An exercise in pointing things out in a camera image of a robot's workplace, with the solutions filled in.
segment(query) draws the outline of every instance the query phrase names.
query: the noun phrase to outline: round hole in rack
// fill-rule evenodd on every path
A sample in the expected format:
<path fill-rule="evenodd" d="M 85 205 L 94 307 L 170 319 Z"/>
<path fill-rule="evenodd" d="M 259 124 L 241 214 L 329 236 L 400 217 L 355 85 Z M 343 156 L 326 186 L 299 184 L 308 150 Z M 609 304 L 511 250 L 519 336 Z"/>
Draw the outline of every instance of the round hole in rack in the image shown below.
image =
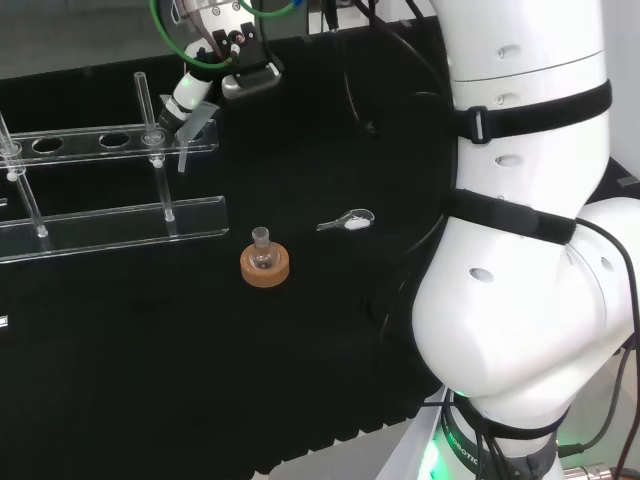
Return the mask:
<path fill-rule="evenodd" d="M 609 271 L 609 272 L 613 272 L 613 264 L 607 260 L 606 258 L 602 257 L 600 259 L 600 263 L 602 263 L 602 266 L 604 267 L 605 270 Z"/>
<path fill-rule="evenodd" d="M 493 282 L 493 274 L 485 270 L 484 268 L 472 268 L 469 270 L 469 273 L 473 278 L 482 283 L 491 283 Z"/>
<path fill-rule="evenodd" d="M 64 145 L 64 140 L 58 137 L 45 137 L 39 138 L 35 142 L 31 148 L 36 153 L 53 153 L 57 150 L 60 150 Z"/>
<path fill-rule="evenodd" d="M 102 135 L 100 137 L 100 145 L 104 148 L 119 148 L 124 147 L 127 143 L 129 143 L 129 135 L 126 133 L 107 133 L 106 135 Z"/>
<path fill-rule="evenodd" d="M 196 136 L 194 137 L 193 140 L 191 140 L 192 142 L 198 142 L 200 140 L 202 140 L 202 137 L 204 137 L 204 130 L 200 130 Z"/>

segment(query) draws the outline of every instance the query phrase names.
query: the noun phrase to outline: robot end effector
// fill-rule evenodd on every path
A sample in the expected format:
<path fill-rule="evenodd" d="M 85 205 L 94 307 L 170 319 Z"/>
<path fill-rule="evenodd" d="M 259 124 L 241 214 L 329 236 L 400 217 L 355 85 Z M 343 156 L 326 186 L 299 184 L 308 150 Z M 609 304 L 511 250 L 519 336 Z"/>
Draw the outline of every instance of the robot end effector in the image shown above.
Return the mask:
<path fill-rule="evenodd" d="M 251 14 L 236 10 L 237 4 L 228 0 L 205 0 L 216 6 L 206 9 L 194 6 L 192 11 L 185 10 L 183 3 L 174 2 L 174 21 L 179 16 L 176 23 L 189 22 L 202 38 L 187 47 L 186 55 L 196 62 L 188 64 L 188 73 L 178 83 L 160 115 L 160 125 L 170 132 L 176 132 L 186 123 L 207 98 L 214 83 L 220 85 L 215 85 L 212 98 L 217 103 L 222 96 L 234 100 L 272 88 L 281 76 L 270 52 L 258 40 Z M 198 63 L 220 67 L 204 68 Z"/>

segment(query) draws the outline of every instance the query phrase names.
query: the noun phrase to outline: clear acrylic rack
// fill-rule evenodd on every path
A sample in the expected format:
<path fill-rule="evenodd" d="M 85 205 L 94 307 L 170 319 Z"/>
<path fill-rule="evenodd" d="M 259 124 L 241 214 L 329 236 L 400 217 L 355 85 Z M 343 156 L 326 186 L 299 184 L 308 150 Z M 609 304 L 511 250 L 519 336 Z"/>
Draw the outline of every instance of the clear acrylic rack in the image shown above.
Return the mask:
<path fill-rule="evenodd" d="M 23 220 L 0 222 L 0 264 L 213 237 L 228 231 L 225 198 L 172 201 L 165 167 L 168 155 L 180 155 L 178 169 L 184 173 L 189 154 L 217 148 L 216 125 L 211 120 L 217 107 L 203 102 L 185 126 L 172 135 L 155 122 L 145 74 L 138 72 L 134 78 L 144 119 L 140 125 L 11 135 L 0 114 L 0 171 L 5 171 L 16 185 L 29 215 Z M 27 179 L 27 167 L 123 158 L 149 161 L 159 202 L 41 215 Z"/>

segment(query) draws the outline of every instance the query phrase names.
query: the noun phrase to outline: black strap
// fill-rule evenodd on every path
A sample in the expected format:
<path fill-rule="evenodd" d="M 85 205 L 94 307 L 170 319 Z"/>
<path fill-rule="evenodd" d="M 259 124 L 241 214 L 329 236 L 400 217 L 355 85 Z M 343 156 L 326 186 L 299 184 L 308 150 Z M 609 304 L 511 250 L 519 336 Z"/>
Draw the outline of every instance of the black strap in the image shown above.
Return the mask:
<path fill-rule="evenodd" d="M 460 414 L 474 430 L 486 429 L 485 431 L 494 438 L 509 438 L 511 440 L 534 440 L 551 435 L 558 430 L 569 414 L 569 410 L 567 410 L 562 417 L 546 427 L 524 430 L 522 428 L 510 427 L 509 425 L 494 422 L 493 420 L 483 417 L 466 397 L 456 394 L 453 398 L 453 403 L 464 406 L 464 408 L 459 409 Z"/>
<path fill-rule="evenodd" d="M 558 245 L 569 243 L 576 229 L 575 219 L 539 212 L 469 190 L 454 190 L 448 196 L 445 211 L 460 220 Z"/>
<path fill-rule="evenodd" d="M 612 102 L 611 82 L 607 80 L 592 90 L 550 102 L 504 110 L 454 110 L 453 122 L 458 136 L 484 145 L 494 138 L 545 132 L 590 120 L 606 112 Z"/>
<path fill-rule="evenodd" d="M 477 473 L 479 457 L 482 457 L 481 478 L 484 480 L 499 480 L 502 478 L 496 471 L 497 465 L 494 464 L 491 453 L 484 448 L 478 448 L 475 442 L 462 433 L 453 418 L 449 406 L 443 407 L 440 424 L 454 455 L 471 473 Z M 526 457 L 505 458 L 502 466 L 506 468 L 508 478 L 518 478 L 520 480 L 541 480 L 544 478 L 551 471 L 556 460 L 556 438 L 557 434 L 555 432 L 552 433 L 544 447 Z"/>

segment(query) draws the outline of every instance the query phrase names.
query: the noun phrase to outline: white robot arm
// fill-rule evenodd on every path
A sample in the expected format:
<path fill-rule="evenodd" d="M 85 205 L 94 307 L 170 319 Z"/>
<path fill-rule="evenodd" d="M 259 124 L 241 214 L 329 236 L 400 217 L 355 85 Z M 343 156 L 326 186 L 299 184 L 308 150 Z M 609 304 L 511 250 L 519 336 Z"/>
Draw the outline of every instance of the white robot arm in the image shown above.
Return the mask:
<path fill-rule="evenodd" d="M 432 3 L 455 108 L 477 114 L 479 138 L 459 139 L 456 188 L 543 215 L 588 220 L 613 234 L 640 265 L 640 202 L 584 206 L 609 160 L 606 108 L 561 128 L 483 138 L 492 133 L 492 112 L 606 88 L 600 0 Z M 459 217 L 448 219 L 414 302 L 418 348 L 476 415 L 523 436 L 557 427 L 576 393 L 633 334 L 625 262 L 610 241 L 584 226 L 562 244 Z M 435 436 L 441 458 L 431 478 L 471 480 L 478 465 L 473 415 L 449 410 Z M 511 474 L 564 479 L 554 435 L 498 438 L 516 466 Z M 471 446 L 464 449 L 466 461 L 461 444 Z M 500 477 L 487 470 L 482 478 Z"/>

